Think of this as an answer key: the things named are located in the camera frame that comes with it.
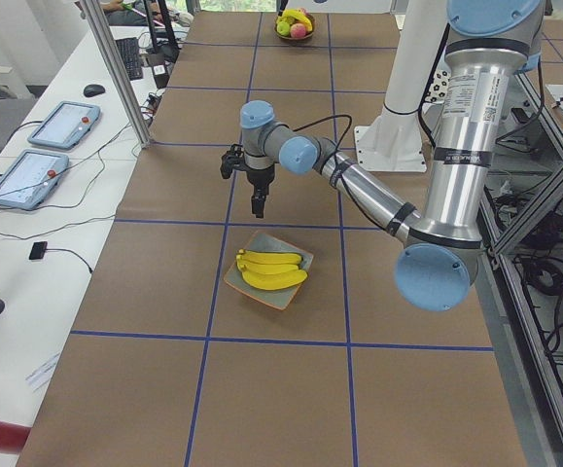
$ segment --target black computer mouse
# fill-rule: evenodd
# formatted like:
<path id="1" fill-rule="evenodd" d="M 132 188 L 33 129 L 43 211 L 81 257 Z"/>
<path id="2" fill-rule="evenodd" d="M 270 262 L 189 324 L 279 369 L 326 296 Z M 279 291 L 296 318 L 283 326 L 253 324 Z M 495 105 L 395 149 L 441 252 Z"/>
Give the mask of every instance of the black computer mouse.
<path id="1" fill-rule="evenodd" d="M 106 88 L 102 85 L 86 85 L 83 89 L 85 97 L 93 97 L 94 95 L 103 94 L 104 92 L 106 92 Z"/>

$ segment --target keyboard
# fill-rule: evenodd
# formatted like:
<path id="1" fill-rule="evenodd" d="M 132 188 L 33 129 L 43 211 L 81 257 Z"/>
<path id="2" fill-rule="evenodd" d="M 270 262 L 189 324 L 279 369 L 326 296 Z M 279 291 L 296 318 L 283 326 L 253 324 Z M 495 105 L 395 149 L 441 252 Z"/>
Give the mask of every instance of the keyboard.
<path id="1" fill-rule="evenodd" d="M 117 43 L 117 50 L 122 57 L 129 80 L 142 79 L 143 63 L 138 53 L 138 39 L 135 37 L 126 37 L 125 39 L 116 39 L 115 42 Z"/>

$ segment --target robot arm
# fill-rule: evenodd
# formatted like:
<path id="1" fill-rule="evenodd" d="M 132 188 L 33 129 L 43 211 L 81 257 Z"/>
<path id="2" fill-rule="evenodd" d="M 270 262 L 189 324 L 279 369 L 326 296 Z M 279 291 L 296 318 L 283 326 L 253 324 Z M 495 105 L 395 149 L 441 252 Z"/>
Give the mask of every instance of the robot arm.
<path id="1" fill-rule="evenodd" d="M 263 101 L 242 107 L 244 154 L 224 156 L 224 176 L 232 169 L 247 172 L 255 187 L 253 212 L 263 217 L 276 163 L 298 174 L 315 169 L 404 244 L 396 283 L 409 302 L 433 311 L 460 304 L 477 274 L 481 236 L 475 219 L 508 80 L 534 60 L 543 14 L 541 0 L 449 0 L 445 61 L 451 74 L 423 214 L 333 142 L 277 122 Z"/>

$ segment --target white desk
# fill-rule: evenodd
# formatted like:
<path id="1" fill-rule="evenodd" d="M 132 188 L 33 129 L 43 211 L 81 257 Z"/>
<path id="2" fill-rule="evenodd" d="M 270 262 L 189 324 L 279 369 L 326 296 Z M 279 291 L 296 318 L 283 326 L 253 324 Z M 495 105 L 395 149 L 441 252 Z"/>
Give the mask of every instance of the white desk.
<path id="1" fill-rule="evenodd" d="M 137 37 L 143 30 L 115 27 L 113 34 L 117 38 Z M 141 104 L 148 92 L 156 90 L 150 70 L 145 68 L 144 73 L 143 80 L 131 82 Z M 103 85 L 106 93 L 89 99 L 83 97 L 83 88 L 90 83 Z M 90 33 L 72 53 L 26 120 L 43 120 L 61 100 L 90 102 L 102 110 L 93 131 L 68 153 L 72 164 L 92 154 L 128 123 Z M 33 128 L 22 129 L 12 138 L 0 156 L 0 173 L 22 149 L 30 147 L 26 137 Z M 0 211 L 0 232 L 28 236 L 68 223 L 114 214 L 136 163 L 132 155 L 136 143 L 134 132 L 128 128 L 102 151 L 106 168 L 80 206 L 34 212 Z M 101 162 L 94 156 L 71 169 L 46 203 L 77 203 L 100 168 Z M 49 248 L 72 249 L 94 266 L 111 225 L 112 220 L 98 221 L 24 241 L 0 236 L 0 298 L 6 303 L 0 315 L 0 420 L 33 424 L 47 386 L 33 392 L 25 378 L 62 349 L 90 280 L 85 265 L 70 253 L 48 252 L 42 261 L 29 261 L 32 243 L 46 240 Z M 0 467 L 10 467 L 16 462 L 16 456 L 0 454 Z"/>

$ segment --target light blue tablet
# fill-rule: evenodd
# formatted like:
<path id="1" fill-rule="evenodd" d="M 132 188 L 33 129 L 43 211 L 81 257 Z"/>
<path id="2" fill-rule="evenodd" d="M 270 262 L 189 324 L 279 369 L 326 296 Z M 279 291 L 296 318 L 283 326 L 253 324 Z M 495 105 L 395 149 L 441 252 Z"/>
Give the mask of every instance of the light blue tablet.
<path id="1" fill-rule="evenodd" d="M 62 101 L 28 136 L 28 142 L 48 148 L 71 149 L 90 131 L 99 114 L 96 105 Z"/>
<path id="2" fill-rule="evenodd" d="M 24 150 L 0 177 L 0 206 L 33 209 L 56 186 L 68 165 L 65 154 Z"/>

